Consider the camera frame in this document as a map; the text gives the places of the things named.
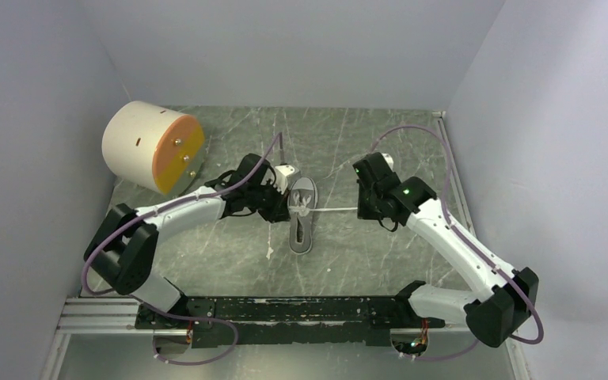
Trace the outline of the grey canvas sneaker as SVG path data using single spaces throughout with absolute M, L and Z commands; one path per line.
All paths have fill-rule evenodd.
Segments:
M 289 246 L 296 255 L 313 247 L 313 219 L 317 207 L 317 186 L 309 177 L 297 179 L 287 200 L 290 215 Z

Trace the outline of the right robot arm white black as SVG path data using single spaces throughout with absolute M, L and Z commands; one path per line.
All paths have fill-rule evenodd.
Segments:
M 423 238 L 460 274 L 468 291 L 419 285 L 395 308 L 397 321 L 416 327 L 424 318 L 465 325 L 482 344 L 498 348 L 535 315 L 538 275 L 516 269 L 481 244 L 445 209 L 442 196 L 418 177 L 401 180 L 388 154 L 353 164 L 359 219 L 389 219 Z

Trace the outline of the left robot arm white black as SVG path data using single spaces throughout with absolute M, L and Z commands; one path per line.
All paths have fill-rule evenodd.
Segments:
M 285 222 L 290 218 L 287 197 L 300 176 L 292 165 L 273 165 L 247 154 L 236 169 L 185 196 L 147 207 L 120 203 L 108 211 L 89 243 L 82 278 L 94 271 L 111 290 L 154 307 L 160 323 L 177 329 L 186 322 L 188 298 L 153 269 L 161 243 L 228 217 L 258 214 L 266 222 Z

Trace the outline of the white shoelace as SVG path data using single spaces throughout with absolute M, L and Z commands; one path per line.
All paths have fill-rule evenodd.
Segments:
M 292 192 L 288 199 L 288 211 L 297 216 L 307 216 L 313 213 L 355 212 L 358 207 L 322 207 L 317 206 L 317 197 L 304 191 Z

